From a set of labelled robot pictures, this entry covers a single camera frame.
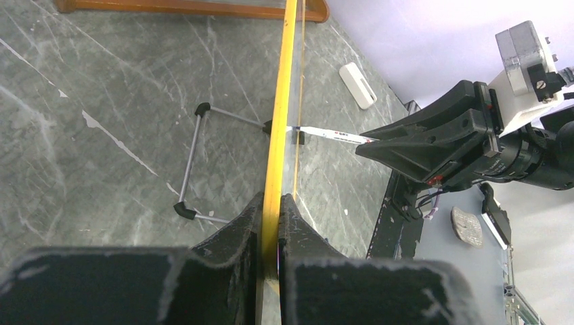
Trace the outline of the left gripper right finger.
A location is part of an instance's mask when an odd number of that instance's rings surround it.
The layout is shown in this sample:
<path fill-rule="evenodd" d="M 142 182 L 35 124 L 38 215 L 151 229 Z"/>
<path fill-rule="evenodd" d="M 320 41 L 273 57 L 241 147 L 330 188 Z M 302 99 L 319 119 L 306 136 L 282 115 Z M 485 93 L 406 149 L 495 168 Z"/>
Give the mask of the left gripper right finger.
<path fill-rule="evenodd" d="M 441 261 L 352 259 L 281 198 L 278 230 L 283 324 L 482 324 L 464 276 Z"/>

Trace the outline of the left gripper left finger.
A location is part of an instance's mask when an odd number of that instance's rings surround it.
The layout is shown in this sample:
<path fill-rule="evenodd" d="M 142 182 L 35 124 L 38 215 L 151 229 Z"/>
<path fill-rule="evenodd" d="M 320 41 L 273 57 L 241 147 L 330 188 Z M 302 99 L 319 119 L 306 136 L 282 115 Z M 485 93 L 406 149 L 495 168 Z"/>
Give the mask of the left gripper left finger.
<path fill-rule="evenodd" d="M 41 247 L 1 276 L 2 324 L 258 324 L 262 194 L 193 247 Z"/>

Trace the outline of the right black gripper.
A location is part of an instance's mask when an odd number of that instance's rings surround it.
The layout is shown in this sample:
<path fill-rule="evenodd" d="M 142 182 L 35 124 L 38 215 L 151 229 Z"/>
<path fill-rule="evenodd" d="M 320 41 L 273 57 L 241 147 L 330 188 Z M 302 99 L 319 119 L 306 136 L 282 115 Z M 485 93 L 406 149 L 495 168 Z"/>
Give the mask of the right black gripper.
<path fill-rule="evenodd" d="M 476 110 L 470 110 L 475 100 Z M 481 156 L 502 153 L 501 123 L 495 90 L 460 81 L 420 111 L 362 133 L 375 141 L 355 153 L 416 183 L 447 183 Z"/>

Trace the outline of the white blue marker pen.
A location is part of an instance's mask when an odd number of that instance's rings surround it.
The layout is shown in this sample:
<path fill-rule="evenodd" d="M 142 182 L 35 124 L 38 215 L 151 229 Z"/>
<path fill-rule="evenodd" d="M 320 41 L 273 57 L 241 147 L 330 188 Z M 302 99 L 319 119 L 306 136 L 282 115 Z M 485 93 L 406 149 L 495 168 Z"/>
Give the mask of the white blue marker pen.
<path fill-rule="evenodd" d="M 309 126 L 287 126 L 287 131 L 301 131 L 305 134 L 316 135 L 326 139 L 331 139 L 339 142 L 346 142 L 355 145 L 368 144 L 372 142 L 377 142 L 377 139 L 371 137 L 364 137 L 361 135 L 356 135 L 352 133 L 345 133 L 342 131 L 336 131 L 331 129 L 322 129 L 317 127 Z"/>

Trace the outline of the yellow framed whiteboard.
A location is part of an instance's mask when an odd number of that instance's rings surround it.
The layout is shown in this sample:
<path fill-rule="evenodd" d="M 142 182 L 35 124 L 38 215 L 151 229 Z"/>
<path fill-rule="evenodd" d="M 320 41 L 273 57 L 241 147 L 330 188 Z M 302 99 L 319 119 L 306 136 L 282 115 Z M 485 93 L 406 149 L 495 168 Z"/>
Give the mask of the yellow framed whiteboard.
<path fill-rule="evenodd" d="M 281 199 L 293 194 L 298 163 L 304 81 L 306 1 L 287 1 L 284 11 L 261 220 L 262 324 L 280 324 L 279 246 Z"/>

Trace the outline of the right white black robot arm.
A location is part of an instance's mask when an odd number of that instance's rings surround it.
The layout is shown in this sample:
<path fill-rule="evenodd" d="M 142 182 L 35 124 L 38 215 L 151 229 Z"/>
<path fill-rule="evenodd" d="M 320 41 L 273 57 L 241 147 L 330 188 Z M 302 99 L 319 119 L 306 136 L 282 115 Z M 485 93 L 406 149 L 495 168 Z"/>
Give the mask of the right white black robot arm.
<path fill-rule="evenodd" d="M 398 172 L 416 190 L 468 189 L 476 181 L 573 187 L 573 149 L 564 133 L 531 126 L 502 134 L 495 90 L 460 81 L 432 104 L 371 131 L 356 154 Z"/>

